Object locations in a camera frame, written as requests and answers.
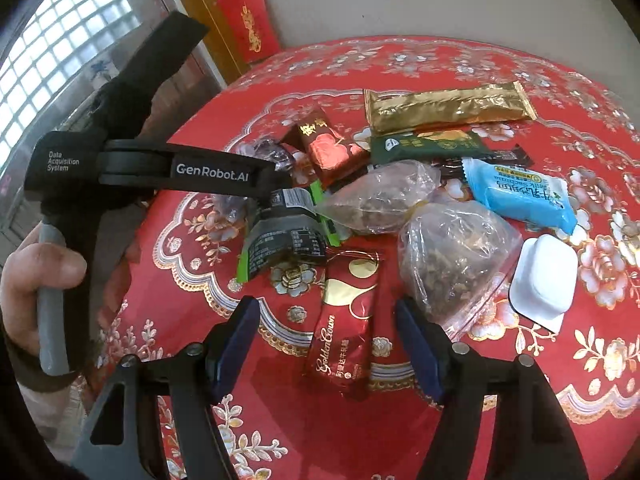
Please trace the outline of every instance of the table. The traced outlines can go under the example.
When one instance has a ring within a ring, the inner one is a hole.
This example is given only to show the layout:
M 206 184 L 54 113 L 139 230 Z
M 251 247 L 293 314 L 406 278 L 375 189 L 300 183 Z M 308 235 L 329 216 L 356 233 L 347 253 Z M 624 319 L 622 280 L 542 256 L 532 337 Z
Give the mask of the table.
M 522 52 L 444 38 L 364 38 L 283 52 L 209 102 L 172 142 L 232 150 L 260 134 L 283 135 L 321 106 L 340 131 L 369 135 L 362 88 L 387 94 L 523 83 L 535 122 L 473 128 L 492 148 L 519 143 L 534 169 L 565 178 L 578 227 L 551 232 L 577 251 L 574 304 L 558 335 L 518 316 L 508 281 L 464 341 L 481 354 L 532 354 L 572 423 L 590 478 L 610 474 L 640 428 L 640 134 L 606 88 L 572 69 Z M 309 177 L 299 157 L 296 180 Z M 447 192 L 468 200 L 460 181 Z M 320 313 L 322 269 L 271 269 L 240 285 L 234 278 L 242 226 L 216 212 L 216 198 L 162 192 L 140 229 L 142 261 L 109 333 L 90 383 L 126 353 L 144 360 L 177 352 L 224 321 L 244 294 L 260 299 L 259 335 L 231 396 L 215 407 L 241 479 L 412 480 L 439 411 L 414 389 L 392 323 L 402 291 L 393 238 L 374 313 L 370 394 L 356 402 L 315 392 L 303 376 Z M 525 238 L 540 230 L 514 222 Z M 162 435 L 174 478 L 184 475 L 170 406 L 160 400 Z M 495 398 L 485 400 L 471 479 L 484 478 Z

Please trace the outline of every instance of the metal bolt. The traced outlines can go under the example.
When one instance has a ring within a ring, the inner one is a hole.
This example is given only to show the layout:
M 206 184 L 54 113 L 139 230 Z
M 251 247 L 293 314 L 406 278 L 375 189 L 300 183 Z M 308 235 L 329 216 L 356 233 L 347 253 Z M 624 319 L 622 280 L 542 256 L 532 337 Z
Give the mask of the metal bolt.
M 455 343 L 453 343 L 453 345 L 451 345 L 451 348 L 453 348 L 453 351 L 456 354 L 460 355 L 464 355 L 469 352 L 469 345 L 463 343 L 462 341 L 456 341 Z
M 187 355 L 196 356 L 202 354 L 204 347 L 202 343 L 191 343 L 187 346 Z
M 533 357 L 531 357 L 528 354 L 521 354 L 518 356 L 518 361 L 520 362 L 520 364 L 522 366 L 526 366 L 527 368 L 530 366 L 533 366 L 533 363 L 535 362 L 533 360 Z
M 123 368 L 132 367 L 136 363 L 136 360 L 137 360 L 137 358 L 133 354 L 125 355 L 120 360 L 120 366 L 122 366 Z

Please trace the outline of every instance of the blue wrapper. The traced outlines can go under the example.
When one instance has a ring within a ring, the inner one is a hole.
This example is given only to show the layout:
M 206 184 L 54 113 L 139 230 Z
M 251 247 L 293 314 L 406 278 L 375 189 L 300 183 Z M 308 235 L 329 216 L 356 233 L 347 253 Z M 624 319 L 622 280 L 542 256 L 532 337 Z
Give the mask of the blue wrapper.
M 523 168 L 464 158 L 462 167 L 474 198 L 500 216 L 574 232 L 575 212 L 566 181 Z

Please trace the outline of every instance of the gray wall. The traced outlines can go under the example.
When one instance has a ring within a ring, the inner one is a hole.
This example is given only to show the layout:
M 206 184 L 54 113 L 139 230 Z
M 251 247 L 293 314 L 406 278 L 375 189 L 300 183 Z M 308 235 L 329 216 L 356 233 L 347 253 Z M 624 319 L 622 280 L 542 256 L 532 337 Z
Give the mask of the gray wall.
M 640 124 L 640 44 L 609 0 L 267 0 L 284 46 L 371 34 L 485 41 L 572 66 Z

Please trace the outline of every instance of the glass block window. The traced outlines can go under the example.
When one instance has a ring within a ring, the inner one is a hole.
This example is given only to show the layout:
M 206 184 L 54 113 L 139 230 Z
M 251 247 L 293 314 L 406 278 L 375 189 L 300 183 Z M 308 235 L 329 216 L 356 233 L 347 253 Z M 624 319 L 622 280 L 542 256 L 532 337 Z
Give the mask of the glass block window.
M 0 171 L 80 68 L 140 22 L 127 0 L 44 0 L 0 68 Z

